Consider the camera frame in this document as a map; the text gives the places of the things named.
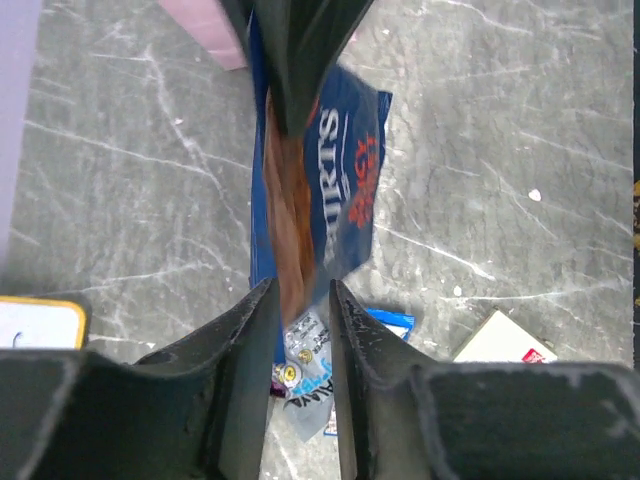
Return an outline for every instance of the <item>dark object at edge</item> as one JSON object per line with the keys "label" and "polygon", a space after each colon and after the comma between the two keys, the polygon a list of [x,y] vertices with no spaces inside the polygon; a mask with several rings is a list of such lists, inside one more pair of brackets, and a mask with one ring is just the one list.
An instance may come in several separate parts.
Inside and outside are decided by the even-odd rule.
{"label": "dark object at edge", "polygon": [[280,132],[302,137],[329,68],[373,0],[221,0],[245,55],[251,4]]}
{"label": "dark object at edge", "polygon": [[[601,479],[640,472],[640,381],[599,364],[437,363],[331,287],[343,479]],[[257,479],[278,289],[119,365],[0,351],[2,479]]]}

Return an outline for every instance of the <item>chip bag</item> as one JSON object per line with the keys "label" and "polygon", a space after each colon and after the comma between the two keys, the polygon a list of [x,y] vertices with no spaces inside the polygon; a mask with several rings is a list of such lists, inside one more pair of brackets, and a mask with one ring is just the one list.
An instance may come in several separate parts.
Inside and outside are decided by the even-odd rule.
{"label": "chip bag", "polygon": [[[255,15],[249,45],[257,112],[250,284],[253,288],[265,278],[278,277],[283,335],[276,349],[274,380],[284,384],[291,405],[295,398],[330,384],[328,330],[311,307],[327,295],[331,279],[344,278],[371,255],[391,94],[333,66],[304,135],[287,136],[273,109]],[[303,350],[317,350],[318,359],[301,361],[301,355],[307,355]],[[324,426],[316,423],[317,428],[301,436],[307,438],[310,430]]]}

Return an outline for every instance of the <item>blue bag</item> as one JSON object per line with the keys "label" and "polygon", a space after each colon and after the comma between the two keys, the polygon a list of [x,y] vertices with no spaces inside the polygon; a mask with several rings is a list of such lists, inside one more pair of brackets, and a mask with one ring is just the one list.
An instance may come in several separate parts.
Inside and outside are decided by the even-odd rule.
{"label": "blue bag", "polygon": [[[251,185],[251,274],[253,288],[277,277],[267,227],[264,183],[266,101],[269,82],[255,15],[249,24],[250,65],[257,121]],[[334,66],[319,95],[304,136],[305,174],[311,191],[311,237],[315,282],[311,303],[326,296],[331,279],[342,279],[371,255],[373,204],[385,157],[384,124],[391,94],[378,92]],[[276,363],[285,361],[282,335]]]}

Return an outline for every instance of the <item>white spot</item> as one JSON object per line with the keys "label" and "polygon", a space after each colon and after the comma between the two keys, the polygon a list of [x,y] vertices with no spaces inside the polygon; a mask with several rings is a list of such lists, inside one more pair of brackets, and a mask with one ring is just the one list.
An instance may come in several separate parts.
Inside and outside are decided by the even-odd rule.
{"label": "white spot", "polygon": [[534,202],[539,202],[540,200],[542,200],[542,195],[540,194],[540,190],[538,190],[537,188],[534,188],[533,190],[531,190],[529,192],[529,198]]}

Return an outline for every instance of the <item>red logo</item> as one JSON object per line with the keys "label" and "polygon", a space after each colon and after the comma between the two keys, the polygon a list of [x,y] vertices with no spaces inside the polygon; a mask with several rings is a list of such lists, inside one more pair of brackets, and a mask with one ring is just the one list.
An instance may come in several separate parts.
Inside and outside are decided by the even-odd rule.
{"label": "red logo", "polygon": [[532,348],[522,357],[522,361],[524,363],[544,363],[546,359]]}
{"label": "red logo", "polygon": [[364,142],[358,140],[355,168],[358,190],[349,209],[349,222],[362,228],[373,218],[373,200],[380,175],[378,141],[369,134]]}

